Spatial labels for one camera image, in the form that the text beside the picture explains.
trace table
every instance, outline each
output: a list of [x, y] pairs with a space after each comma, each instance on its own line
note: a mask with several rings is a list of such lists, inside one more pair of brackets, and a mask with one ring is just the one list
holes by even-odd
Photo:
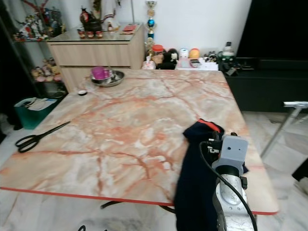
[[198, 118], [248, 139], [248, 203], [272, 215], [271, 181], [223, 74], [218, 71], [125, 70], [115, 87], [70, 93], [34, 130], [45, 137], [14, 153], [0, 171], [1, 189], [122, 202], [173, 205], [188, 146], [182, 132]]

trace scissors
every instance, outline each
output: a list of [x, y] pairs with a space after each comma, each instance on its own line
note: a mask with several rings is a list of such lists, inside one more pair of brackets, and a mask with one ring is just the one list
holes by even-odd
[[40, 139], [49, 135], [52, 132], [64, 127], [65, 125], [69, 124], [70, 122], [71, 121], [68, 121], [64, 124], [61, 124], [61, 125], [53, 128], [53, 129], [50, 129], [49, 131], [46, 131], [45, 133], [40, 134], [40, 135], [30, 135], [30, 136], [23, 137], [19, 141], [17, 141], [15, 143], [15, 145], [18, 148], [18, 151], [20, 153], [25, 153], [25, 152], [29, 151], [30, 149], [34, 148], [39, 143]]

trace wooden cabinet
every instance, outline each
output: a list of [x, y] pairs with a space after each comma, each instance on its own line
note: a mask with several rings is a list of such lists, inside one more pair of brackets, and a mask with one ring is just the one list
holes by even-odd
[[77, 30], [73, 29], [48, 42], [69, 92], [76, 90], [78, 83], [90, 74], [94, 66], [141, 68], [144, 59], [143, 25], [139, 24], [133, 35], [121, 35], [122, 27], [114, 34], [104, 32], [102, 39], [80, 39]]

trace cabinet drawer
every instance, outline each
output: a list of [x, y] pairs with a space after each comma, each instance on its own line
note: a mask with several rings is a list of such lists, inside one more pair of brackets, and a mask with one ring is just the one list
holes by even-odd
[[130, 66], [127, 45], [51, 45], [60, 66]]

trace black tv stand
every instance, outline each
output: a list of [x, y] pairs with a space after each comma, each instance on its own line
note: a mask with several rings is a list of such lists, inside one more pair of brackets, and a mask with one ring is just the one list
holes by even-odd
[[241, 111], [287, 112], [284, 101], [308, 101], [308, 70], [240, 70], [225, 78]]

